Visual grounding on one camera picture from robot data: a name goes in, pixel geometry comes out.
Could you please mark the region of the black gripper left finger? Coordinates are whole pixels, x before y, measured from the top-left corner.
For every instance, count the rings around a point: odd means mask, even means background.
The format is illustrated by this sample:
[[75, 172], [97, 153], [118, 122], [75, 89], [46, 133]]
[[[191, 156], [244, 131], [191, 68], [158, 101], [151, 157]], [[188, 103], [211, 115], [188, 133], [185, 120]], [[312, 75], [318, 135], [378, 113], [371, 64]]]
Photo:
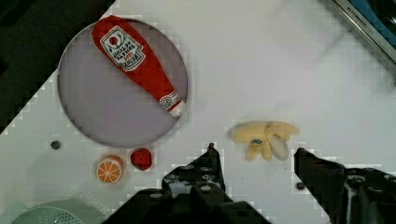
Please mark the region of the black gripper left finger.
[[181, 165], [163, 177], [162, 188], [176, 198], [179, 194], [189, 194], [195, 184], [214, 184], [225, 190], [219, 152], [210, 143], [199, 158]]

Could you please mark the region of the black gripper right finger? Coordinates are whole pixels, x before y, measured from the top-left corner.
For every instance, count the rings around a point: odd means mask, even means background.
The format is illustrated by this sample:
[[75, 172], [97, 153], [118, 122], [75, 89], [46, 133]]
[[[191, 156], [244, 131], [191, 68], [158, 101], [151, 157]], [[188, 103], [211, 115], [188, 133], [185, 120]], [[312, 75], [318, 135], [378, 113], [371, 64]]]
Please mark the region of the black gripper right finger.
[[331, 224], [396, 224], [395, 176], [375, 168], [347, 168], [300, 147], [294, 173]]

